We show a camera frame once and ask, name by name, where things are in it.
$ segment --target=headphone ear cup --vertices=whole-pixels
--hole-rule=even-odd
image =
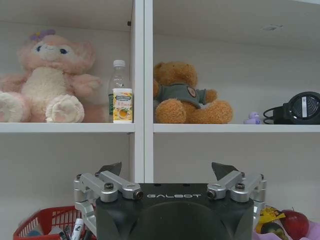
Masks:
[[[284,116],[293,124],[320,124],[320,94],[313,91],[301,92],[283,106],[285,105]]]
[[[289,104],[284,103],[283,106],[279,106],[273,110],[273,124],[294,124],[291,121],[291,115],[289,114]]]

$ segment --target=toy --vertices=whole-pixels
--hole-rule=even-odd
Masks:
[[[262,225],[261,234],[273,233],[277,235],[281,240],[288,240],[285,231],[282,227],[275,222],[268,222]]]
[[[154,67],[153,97],[160,102],[155,110],[161,124],[226,124],[233,110],[217,100],[213,89],[195,89],[196,69],[184,62],[161,62]]]
[[[101,85],[98,77],[84,74],[95,61],[92,46],[54,34],[32,35],[18,52],[25,74],[0,79],[0,122],[104,122],[101,106],[78,100]],[[85,112],[95,116],[85,118]]]
[[[249,114],[249,119],[244,120],[243,124],[261,124],[259,113],[257,113],[256,111],[252,111]]]

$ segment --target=small purple toy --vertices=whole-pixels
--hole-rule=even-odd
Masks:
[[[256,111],[252,111],[249,114],[249,119],[244,120],[243,124],[261,124],[259,113]]]

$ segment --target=white shelf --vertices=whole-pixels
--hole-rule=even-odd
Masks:
[[[320,133],[320,125],[153,124],[154,133]]]
[[[134,133],[134,123],[0,123],[0,133]]]
[[[132,5],[132,0],[4,0],[0,21],[129,32]]]
[[[319,3],[319,0],[202,0],[201,3],[158,0],[153,1],[154,32],[228,43],[319,50],[320,32],[316,31],[320,27]],[[262,30],[269,25],[283,27]]]

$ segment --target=brown teddy bear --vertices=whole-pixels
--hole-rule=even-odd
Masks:
[[[213,89],[195,89],[198,77],[193,65],[161,62],[154,67],[153,97],[160,124],[227,124],[233,110],[228,102],[217,100]]]

